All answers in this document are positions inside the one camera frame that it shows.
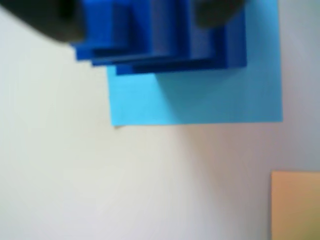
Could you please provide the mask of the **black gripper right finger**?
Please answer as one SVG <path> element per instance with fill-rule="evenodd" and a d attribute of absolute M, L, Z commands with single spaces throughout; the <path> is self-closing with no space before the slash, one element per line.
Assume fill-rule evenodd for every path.
<path fill-rule="evenodd" d="M 195 21 L 201 28 L 215 28 L 226 24 L 244 8 L 246 0 L 195 0 Z"/>

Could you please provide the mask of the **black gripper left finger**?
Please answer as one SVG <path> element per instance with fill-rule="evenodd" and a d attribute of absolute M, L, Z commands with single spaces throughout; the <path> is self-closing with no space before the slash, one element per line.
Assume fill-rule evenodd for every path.
<path fill-rule="evenodd" d="M 81 0 L 2 0 L 0 6 L 53 40 L 71 43 L 85 38 Z"/>

